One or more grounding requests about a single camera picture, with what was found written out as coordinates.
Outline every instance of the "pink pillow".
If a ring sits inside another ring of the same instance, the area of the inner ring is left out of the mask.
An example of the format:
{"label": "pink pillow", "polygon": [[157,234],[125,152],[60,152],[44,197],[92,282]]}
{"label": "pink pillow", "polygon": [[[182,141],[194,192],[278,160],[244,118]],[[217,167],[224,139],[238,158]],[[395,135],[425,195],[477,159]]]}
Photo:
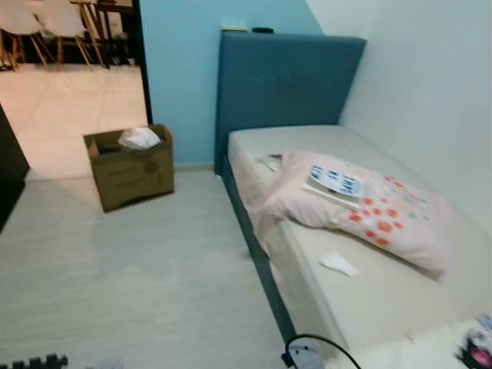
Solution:
{"label": "pink pillow", "polygon": [[[360,209],[353,211],[305,191],[312,165],[360,178],[364,183]],[[441,196],[330,155],[287,150],[260,211],[309,227],[339,228],[432,272],[445,271],[449,263],[450,211]]]}

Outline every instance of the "white mattress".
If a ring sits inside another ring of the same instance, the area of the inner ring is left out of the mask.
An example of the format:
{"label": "white mattress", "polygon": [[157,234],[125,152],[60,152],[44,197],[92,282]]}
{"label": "white mattress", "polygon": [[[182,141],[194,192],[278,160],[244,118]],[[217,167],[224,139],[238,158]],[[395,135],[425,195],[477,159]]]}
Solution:
{"label": "white mattress", "polygon": [[[304,126],[237,131],[229,161],[239,195],[254,208],[274,178],[257,162],[288,148],[325,152],[419,188],[426,184],[397,160],[341,126]],[[454,266],[440,281],[341,232],[292,221],[257,219],[255,233],[270,255],[272,272],[297,332],[319,333],[349,348],[412,336],[449,321],[490,311],[490,240],[460,218],[451,245]],[[319,265],[340,253],[360,272],[354,278]]]}
{"label": "white mattress", "polygon": [[[468,334],[482,332],[485,337],[492,332],[475,319],[442,324],[411,339],[402,337],[376,347],[352,351],[352,355],[364,369],[464,369],[457,359],[465,348]],[[354,369],[343,355],[328,358],[326,369]]]}

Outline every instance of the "white chair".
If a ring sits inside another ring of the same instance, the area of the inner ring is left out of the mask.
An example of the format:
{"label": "white chair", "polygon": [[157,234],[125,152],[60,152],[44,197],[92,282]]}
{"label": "white chair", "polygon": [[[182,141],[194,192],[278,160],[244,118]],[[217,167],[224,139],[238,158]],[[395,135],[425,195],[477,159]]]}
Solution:
{"label": "white chair", "polygon": [[58,66],[63,62],[62,37],[74,38],[87,66],[92,69],[87,49],[80,39],[85,31],[79,13],[68,0],[44,0],[43,22],[45,28],[53,35],[58,36]]}
{"label": "white chair", "polygon": [[46,48],[44,41],[39,35],[39,32],[42,30],[42,26],[38,23],[35,16],[29,11],[24,0],[0,1],[0,28],[12,34],[12,54],[15,65],[17,65],[18,49],[21,44],[19,36],[28,35],[39,55],[39,58],[45,66],[45,69],[48,70],[45,56],[41,53],[38,42],[50,58],[53,59],[53,57],[49,53],[48,48]]}

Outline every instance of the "bed frame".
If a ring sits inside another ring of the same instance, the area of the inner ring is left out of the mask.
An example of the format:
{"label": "bed frame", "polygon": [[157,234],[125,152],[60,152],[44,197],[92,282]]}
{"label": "bed frame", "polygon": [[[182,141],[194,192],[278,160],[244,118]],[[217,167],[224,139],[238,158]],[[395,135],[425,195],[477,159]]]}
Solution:
{"label": "bed frame", "polygon": [[219,56],[214,171],[220,175],[284,341],[295,334],[254,236],[228,161],[232,131],[336,125],[366,41],[334,36],[223,32]]}

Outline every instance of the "headboard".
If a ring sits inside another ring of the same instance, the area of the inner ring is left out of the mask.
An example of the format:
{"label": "headboard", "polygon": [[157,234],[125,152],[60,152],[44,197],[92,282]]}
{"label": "headboard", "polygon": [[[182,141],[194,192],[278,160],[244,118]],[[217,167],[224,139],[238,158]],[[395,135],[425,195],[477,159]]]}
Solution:
{"label": "headboard", "polygon": [[337,36],[222,32],[214,169],[229,132],[336,125],[366,41]]}

